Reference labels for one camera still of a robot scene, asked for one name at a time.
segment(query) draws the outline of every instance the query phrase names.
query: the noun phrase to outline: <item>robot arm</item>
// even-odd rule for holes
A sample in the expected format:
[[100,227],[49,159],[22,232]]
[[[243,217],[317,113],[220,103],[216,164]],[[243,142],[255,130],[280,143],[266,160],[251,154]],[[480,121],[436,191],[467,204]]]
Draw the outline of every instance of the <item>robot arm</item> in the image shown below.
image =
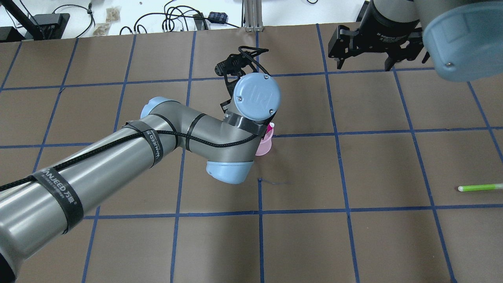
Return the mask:
[[[254,55],[240,51],[241,58]],[[221,76],[233,72],[221,70]],[[214,178],[242,183],[281,94],[268,74],[239,71],[223,121],[156,97],[138,121],[34,173],[28,183],[0,187],[0,282],[13,282],[24,260],[176,147],[207,158]]]
[[341,69],[349,57],[386,52],[388,71],[415,60],[424,44],[423,63],[431,56],[441,77],[472,81],[503,72],[502,18],[501,0],[371,0],[359,29],[338,26],[328,56]]

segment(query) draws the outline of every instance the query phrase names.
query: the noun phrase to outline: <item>pink cup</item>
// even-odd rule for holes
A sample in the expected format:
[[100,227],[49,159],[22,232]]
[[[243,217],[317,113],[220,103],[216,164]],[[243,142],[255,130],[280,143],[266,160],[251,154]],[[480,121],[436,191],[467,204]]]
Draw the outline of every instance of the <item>pink cup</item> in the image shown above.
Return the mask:
[[270,131],[266,133],[264,138],[260,141],[259,148],[257,149],[257,153],[255,153],[256,156],[262,156],[271,150],[271,147],[273,146],[273,134],[274,134],[274,128],[272,128]]

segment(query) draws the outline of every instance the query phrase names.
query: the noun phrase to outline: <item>grid line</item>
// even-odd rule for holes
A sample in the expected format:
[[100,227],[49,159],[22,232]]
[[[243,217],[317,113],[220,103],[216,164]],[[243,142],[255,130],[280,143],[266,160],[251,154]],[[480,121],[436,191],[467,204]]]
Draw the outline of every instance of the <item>grid line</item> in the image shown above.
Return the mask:
[[18,49],[16,50],[16,53],[14,54],[14,57],[12,58],[11,65],[9,65],[9,69],[7,70],[7,73],[5,74],[5,78],[2,81],[2,85],[0,86],[0,93],[5,87],[5,83],[7,82],[7,78],[9,77],[9,74],[11,73],[12,67],[14,66],[14,62],[16,61],[16,58],[18,57],[19,50],[21,50],[21,45],[23,42],[21,41],[18,45]]
[[81,147],[90,146],[93,143],[73,143],[73,144],[44,144],[44,145],[18,145],[0,146],[0,149],[25,149],[25,148],[55,148],[55,147]]
[[[190,90],[192,85],[192,70],[194,67],[194,50],[196,48],[196,35],[197,32],[194,31],[192,36],[192,47],[191,47],[191,55],[190,55],[190,65],[189,65],[189,79],[187,81],[187,98],[185,100],[185,105],[188,106],[190,103]],[[183,178],[184,178],[184,167],[185,167],[185,149],[182,149],[182,161],[180,162],[180,177],[178,181],[178,194],[177,194],[177,214],[180,214],[180,206],[182,202],[182,187],[183,187]],[[178,242],[178,227],[179,227],[180,217],[175,217],[175,227],[173,229],[173,246],[171,253],[171,268],[170,268],[170,283],[173,283],[175,280],[175,262],[177,257],[177,242]]]
[[[122,83],[123,84],[122,85],[122,91],[121,91],[121,96],[119,98],[119,102],[118,102],[118,106],[117,106],[117,114],[115,116],[115,123],[114,123],[113,132],[115,132],[117,130],[117,125],[118,125],[118,122],[119,122],[119,116],[120,116],[120,112],[121,112],[121,108],[122,108],[122,100],[124,98],[124,90],[126,88],[127,78],[129,76],[129,69],[131,67],[131,60],[133,59],[133,51],[134,51],[134,45],[135,45],[135,43],[136,43],[136,34],[133,35],[133,42],[131,44],[131,52],[129,53],[129,59],[128,59],[127,67],[126,67],[126,74],[124,76],[124,81]],[[89,260],[91,258],[91,253],[92,253],[92,250],[93,250],[94,237],[95,237],[95,234],[96,234],[96,226],[98,224],[98,219],[99,219],[99,216],[100,216],[100,209],[101,209],[101,206],[98,205],[98,207],[96,208],[96,212],[95,212],[95,217],[94,217],[94,222],[93,222],[93,229],[91,230],[91,237],[89,239],[88,252],[86,254],[86,262],[84,263],[84,271],[82,272],[82,281],[81,281],[81,283],[85,283],[86,282],[86,278],[87,278],[87,274],[88,274],[88,268],[89,268]]]
[[325,51],[323,48],[323,39],[321,38],[319,24],[316,24],[316,30],[318,33],[319,45],[321,48],[321,57],[323,59],[323,69],[324,69],[324,74],[325,74],[326,90],[328,92],[328,105],[330,107],[332,126],[333,126],[333,131],[335,133],[335,139],[336,139],[337,160],[339,162],[339,172],[341,174],[341,182],[342,182],[342,187],[343,187],[344,206],[346,209],[346,215],[348,216],[346,219],[348,222],[348,233],[349,233],[349,241],[350,241],[350,248],[351,248],[351,256],[353,258],[353,269],[355,271],[356,283],[360,283],[360,274],[358,272],[358,262],[356,259],[355,239],[353,237],[353,224],[351,223],[351,208],[349,205],[348,191],[346,188],[346,179],[344,177],[344,166],[343,166],[343,159],[342,159],[342,155],[341,155],[341,146],[339,144],[339,132],[337,130],[336,118],[335,118],[335,115],[333,112],[333,103],[332,103],[332,94],[331,94],[331,90],[330,90],[330,81],[328,79],[328,70],[327,70],[326,59],[325,59],[325,55],[324,55]]
[[262,179],[257,180],[258,195],[259,195],[259,259],[260,259],[260,283],[265,283],[264,273],[264,221],[263,221],[263,207],[262,207]]
[[[407,71],[421,71],[421,70],[433,70],[434,68],[403,68],[396,69],[397,72],[407,72]],[[335,72],[327,72],[329,75],[336,74],[361,74],[361,73],[382,73],[386,72],[383,69],[373,69],[373,70],[348,70],[348,71],[335,71]],[[290,74],[275,74],[271,75],[272,77],[297,77],[297,76],[317,76],[324,75],[325,72],[313,72],[313,73],[290,73]],[[212,81],[212,80],[223,80],[223,77],[208,77],[208,78],[191,78],[192,81]],[[134,85],[134,84],[154,84],[154,83],[172,83],[172,82],[188,82],[189,79],[171,79],[171,80],[151,80],[151,81],[127,81],[125,84]],[[124,82],[112,82],[112,83],[94,83],[94,84],[73,84],[73,85],[63,85],[64,88],[80,88],[80,87],[98,87],[98,86],[114,86],[114,85],[122,85]],[[15,88],[3,88],[5,91],[14,91],[14,90],[36,90],[36,89],[57,89],[60,88],[61,85],[58,86],[35,86],[35,87],[15,87]]]
[[437,232],[439,234],[439,239],[440,239],[440,244],[442,246],[442,251],[444,252],[445,262],[447,264],[447,270],[449,271],[449,276],[451,277],[451,282],[452,283],[457,283],[456,278],[454,277],[454,271],[452,270],[452,265],[451,265],[451,260],[449,258],[449,253],[447,252],[447,246],[445,244],[444,233],[442,232],[442,227],[440,226],[440,221],[439,221],[439,217],[438,217],[438,214],[437,214],[437,209],[435,207],[435,202],[433,200],[433,195],[432,195],[432,191],[431,191],[431,188],[430,188],[430,182],[428,181],[428,177],[426,175],[425,165],[423,163],[423,158],[421,156],[419,145],[417,143],[417,139],[416,139],[416,136],[415,136],[414,126],[412,125],[412,120],[410,119],[410,114],[409,114],[409,111],[407,109],[407,103],[405,102],[405,97],[403,95],[402,87],[400,85],[400,80],[398,79],[398,75],[397,75],[396,70],[395,70],[394,67],[393,67],[393,75],[395,77],[396,87],[398,88],[398,93],[400,94],[400,99],[401,99],[402,104],[403,104],[403,109],[405,111],[405,116],[407,117],[407,122],[408,122],[408,125],[409,125],[409,128],[410,128],[410,134],[412,136],[412,141],[414,143],[415,151],[416,151],[416,154],[417,154],[417,159],[419,161],[421,172],[423,174],[423,179],[424,179],[424,182],[425,182],[426,191],[428,193],[428,198],[430,199],[430,206],[432,208],[433,217],[435,219],[435,224],[437,226]]
[[[396,206],[396,207],[357,207],[351,208],[352,213],[379,211],[418,211],[418,210],[450,210],[450,209],[478,209],[503,208],[503,203],[455,204],[433,206]],[[313,209],[280,209],[280,210],[243,210],[222,211],[208,213],[165,213],[165,214],[130,214],[130,215],[99,215],[99,219],[146,219],[146,218],[183,218],[183,217],[220,217],[242,215],[287,215],[287,214],[333,214],[346,213],[345,208],[313,208]],[[94,219],[95,216],[85,216],[84,219]]]
[[75,39],[75,43],[73,44],[73,50],[71,51],[70,60],[68,61],[68,65],[66,66],[66,71],[64,73],[63,80],[61,81],[61,85],[59,86],[58,95],[56,96],[56,101],[54,102],[54,107],[52,108],[51,116],[49,118],[49,122],[47,123],[47,128],[45,129],[44,138],[42,140],[42,144],[41,144],[40,150],[38,152],[37,159],[35,161],[35,165],[33,166],[32,173],[35,173],[35,171],[37,171],[40,157],[42,156],[42,152],[44,151],[44,145],[45,145],[45,142],[47,141],[47,136],[49,135],[49,130],[51,129],[52,120],[54,119],[54,115],[56,114],[56,109],[58,107],[59,99],[61,98],[61,93],[65,89],[64,83],[66,82],[66,77],[68,76],[68,72],[70,71],[70,66],[71,66],[71,62],[73,61],[73,56],[75,55],[75,51],[77,50],[77,44],[78,44],[78,38]]
[[503,155],[501,154],[501,149],[499,148],[498,141],[496,140],[496,136],[494,136],[494,132],[492,131],[491,125],[489,124],[489,120],[487,120],[487,116],[484,113],[484,110],[482,109],[482,105],[480,104],[480,101],[478,100],[477,94],[475,93],[475,90],[473,89],[473,86],[470,82],[467,82],[468,87],[470,88],[470,91],[473,95],[473,99],[475,100],[475,103],[477,104],[478,110],[480,111],[480,114],[482,115],[482,118],[484,119],[484,123],[487,126],[487,129],[489,131],[489,134],[491,135],[492,142],[494,143],[494,146],[496,147],[496,151],[498,152],[499,155],[499,160],[503,163]]

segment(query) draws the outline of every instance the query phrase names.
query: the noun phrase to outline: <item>metal post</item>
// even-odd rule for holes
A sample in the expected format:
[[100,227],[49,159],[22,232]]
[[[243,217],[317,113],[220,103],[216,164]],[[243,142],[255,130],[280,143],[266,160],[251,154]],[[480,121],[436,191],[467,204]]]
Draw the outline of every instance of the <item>metal post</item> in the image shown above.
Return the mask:
[[11,13],[18,22],[23,25],[28,33],[33,36],[34,40],[44,39],[44,35],[40,29],[14,4],[12,0],[0,0],[0,3],[5,6],[5,9]]
[[262,0],[243,0],[245,30],[249,32],[263,31]]

